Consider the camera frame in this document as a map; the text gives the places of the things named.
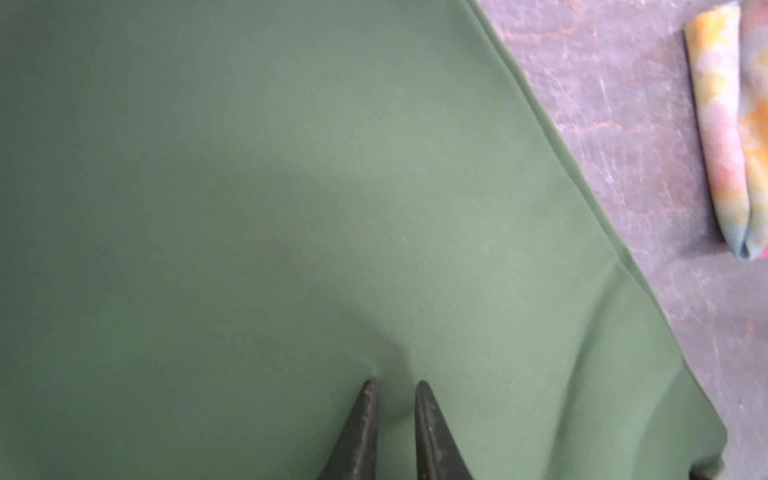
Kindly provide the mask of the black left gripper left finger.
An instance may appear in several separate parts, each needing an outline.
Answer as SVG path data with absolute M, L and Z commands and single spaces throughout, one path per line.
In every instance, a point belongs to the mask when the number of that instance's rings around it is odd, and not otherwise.
M 365 381 L 319 480 L 374 480 L 379 425 L 379 384 Z

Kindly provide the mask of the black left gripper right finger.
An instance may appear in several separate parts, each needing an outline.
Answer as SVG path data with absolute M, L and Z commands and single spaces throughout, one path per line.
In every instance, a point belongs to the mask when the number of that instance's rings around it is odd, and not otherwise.
M 415 444 L 419 480 L 472 480 L 434 392 L 426 381 L 415 389 Z

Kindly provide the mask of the dark green skirt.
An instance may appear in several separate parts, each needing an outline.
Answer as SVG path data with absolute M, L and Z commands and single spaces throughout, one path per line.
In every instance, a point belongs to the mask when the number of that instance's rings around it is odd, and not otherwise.
M 471 1 L 1 5 L 1 475 L 313 479 L 377 378 L 478 479 L 716 475 L 727 433 Z

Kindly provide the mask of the pastel floral skirt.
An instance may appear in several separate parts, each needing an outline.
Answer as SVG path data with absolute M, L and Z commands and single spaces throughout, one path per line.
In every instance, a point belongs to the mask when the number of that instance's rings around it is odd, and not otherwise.
M 767 255 L 767 4 L 731 1 L 684 28 L 699 136 L 721 233 Z

